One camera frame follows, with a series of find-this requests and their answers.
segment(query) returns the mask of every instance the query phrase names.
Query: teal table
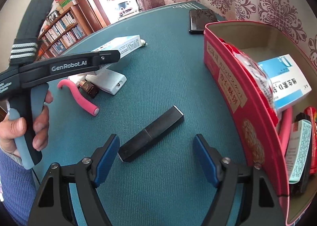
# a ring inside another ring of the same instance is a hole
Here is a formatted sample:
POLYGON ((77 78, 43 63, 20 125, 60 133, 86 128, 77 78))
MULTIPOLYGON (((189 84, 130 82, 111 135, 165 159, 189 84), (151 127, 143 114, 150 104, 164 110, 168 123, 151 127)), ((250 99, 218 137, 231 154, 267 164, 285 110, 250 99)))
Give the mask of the teal table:
MULTIPOLYGON (((237 130, 212 76, 203 64, 203 35, 190 35, 189 10, 196 3, 167 5, 142 12, 86 37, 68 54, 91 51, 115 37, 139 34, 148 45, 110 69, 126 84, 112 96, 100 91, 93 117, 73 99, 67 87, 50 82, 49 145, 35 170, 42 178, 53 162, 74 164, 104 144, 110 134, 126 143, 173 105, 185 121, 163 141, 132 163, 117 157, 97 192, 113 226, 200 225, 216 190, 207 183, 192 151, 201 133, 223 155, 245 163, 237 130)), ((234 225, 241 201, 238 188, 228 225, 234 225)), ((86 225, 74 184, 72 198, 79 225, 86 225)))

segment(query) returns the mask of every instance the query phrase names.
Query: wall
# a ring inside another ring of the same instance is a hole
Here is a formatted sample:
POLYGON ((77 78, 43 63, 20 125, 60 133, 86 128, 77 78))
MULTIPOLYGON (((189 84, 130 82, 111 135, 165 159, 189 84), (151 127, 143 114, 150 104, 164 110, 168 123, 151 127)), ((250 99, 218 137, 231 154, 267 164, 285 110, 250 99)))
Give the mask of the wall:
POLYGON ((7 0, 0 11, 0 72, 9 64, 13 40, 30 1, 7 0))

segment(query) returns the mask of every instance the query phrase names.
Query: striped strap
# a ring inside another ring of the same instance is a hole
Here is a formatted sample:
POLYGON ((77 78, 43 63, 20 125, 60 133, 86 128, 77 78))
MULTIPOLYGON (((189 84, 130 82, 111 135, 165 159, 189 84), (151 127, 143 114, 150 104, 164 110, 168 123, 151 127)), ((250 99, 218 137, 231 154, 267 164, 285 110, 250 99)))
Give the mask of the striped strap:
POLYGON ((13 44, 10 59, 31 57, 36 55, 37 43, 13 44))

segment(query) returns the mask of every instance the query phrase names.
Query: white box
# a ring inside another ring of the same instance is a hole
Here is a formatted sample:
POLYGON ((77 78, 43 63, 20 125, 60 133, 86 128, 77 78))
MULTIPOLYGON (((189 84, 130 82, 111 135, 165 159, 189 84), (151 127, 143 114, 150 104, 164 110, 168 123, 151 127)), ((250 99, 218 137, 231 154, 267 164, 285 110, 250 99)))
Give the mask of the white box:
MULTIPOLYGON (((107 51, 107 50, 119 50, 120 52, 120 59, 122 59, 127 54, 131 53, 132 51, 138 49, 142 46, 140 35, 131 35, 131 36, 123 36, 123 37, 116 37, 111 41, 99 46, 98 48, 92 51, 107 51)), ((110 64, 104 64, 100 66, 100 69, 95 71, 95 75, 98 75, 105 69, 107 69, 110 64)))
POLYGON ((289 184, 295 184, 301 179, 310 145, 311 132, 312 124, 308 120, 300 120, 292 124, 285 155, 289 184))
POLYGON ((258 64, 272 81, 277 112, 298 103, 312 90, 301 69, 289 54, 261 61, 258 64))

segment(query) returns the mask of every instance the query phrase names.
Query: white device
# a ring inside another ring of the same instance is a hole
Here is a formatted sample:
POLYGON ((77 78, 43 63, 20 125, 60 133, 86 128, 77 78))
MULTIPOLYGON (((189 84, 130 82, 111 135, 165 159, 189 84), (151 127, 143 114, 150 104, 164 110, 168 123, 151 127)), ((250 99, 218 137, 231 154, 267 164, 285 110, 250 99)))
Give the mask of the white device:
POLYGON ((86 80, 90 81, 101 90, 115 95, 126 82, 126 77, 112 70, 104 70, 98 75, 87 75, 86 80))

